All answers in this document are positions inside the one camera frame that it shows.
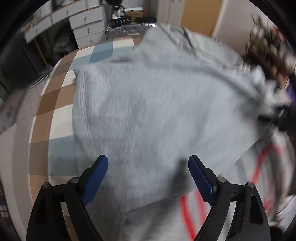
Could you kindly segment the grey VLONE hoodie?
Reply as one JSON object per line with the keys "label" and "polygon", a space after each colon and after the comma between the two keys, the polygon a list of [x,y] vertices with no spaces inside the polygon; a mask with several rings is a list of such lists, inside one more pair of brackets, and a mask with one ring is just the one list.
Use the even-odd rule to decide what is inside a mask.
{"label": "grey VLONE hoodie", "polygon": [[87,211],[104,240],[192,240],[209,207],[188,170],[257,187],[269,221],[290,189],[286,135],[258,120],[278,104],[274,81],[231,48],[186,28],[149,29],[125,54],[77,67],[76,163],[109,167]]}

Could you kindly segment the checkered bed blanket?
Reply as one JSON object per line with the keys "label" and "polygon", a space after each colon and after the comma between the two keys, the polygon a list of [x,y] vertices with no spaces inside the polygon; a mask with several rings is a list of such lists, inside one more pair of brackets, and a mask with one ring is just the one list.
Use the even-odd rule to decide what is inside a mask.
{"label": "checkered bed blanket", "polygon": [[72,109],[74,69],[121,55],[138,45],[141,37],[123,37],[83,47],[60,59],[42,90],[29,139],[29,183],[36,200],[41,185],[66,183],[77,176]]}

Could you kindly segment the wooden shoe rack with shoes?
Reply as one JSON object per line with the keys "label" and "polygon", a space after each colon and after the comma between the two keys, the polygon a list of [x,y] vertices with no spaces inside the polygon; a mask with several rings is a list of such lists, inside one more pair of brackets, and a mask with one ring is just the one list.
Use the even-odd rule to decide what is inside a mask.
{"label": "wooden shoe rack with shoes", "polygon": [[295,51],[283,33],[266,18],[253,13],[253,26],[245,46],[244,60],[259,65],[267,80],[275,80],[278,88],[295,90]]}

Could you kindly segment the silver aluminium suitcase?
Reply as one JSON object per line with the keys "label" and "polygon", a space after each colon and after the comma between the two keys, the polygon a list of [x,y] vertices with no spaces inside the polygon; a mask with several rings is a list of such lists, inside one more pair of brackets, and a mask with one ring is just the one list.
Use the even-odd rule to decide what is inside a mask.
{"label": "silver aluminium suitcase", "polygon": [[156,23],[133,23],[119,27],[107,27],[105,35],[107,40],[113,40],[124,37],[144,36],[149,28],[157,27]]}

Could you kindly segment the white desk with drawers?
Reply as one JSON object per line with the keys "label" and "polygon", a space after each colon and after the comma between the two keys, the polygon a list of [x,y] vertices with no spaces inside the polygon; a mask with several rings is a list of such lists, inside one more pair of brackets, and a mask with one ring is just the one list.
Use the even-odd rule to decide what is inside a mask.
{"label": "white desk with drawers", "polygon": [[100,1],[74,1],[32,23],[24,30],[26,42],[31,42],[45,30],[63,20],[69,21],[79,48],[106,40],[107,23],[104,5]]}

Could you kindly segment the tan wooden door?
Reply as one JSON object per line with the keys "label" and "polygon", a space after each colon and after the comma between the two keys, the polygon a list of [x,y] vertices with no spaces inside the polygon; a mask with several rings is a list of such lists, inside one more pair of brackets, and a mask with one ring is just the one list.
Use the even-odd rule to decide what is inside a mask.
{"label": "tan wooden door", "polygon": [[180,26],[212,37],[222,3],[222,0],[185,0]]}

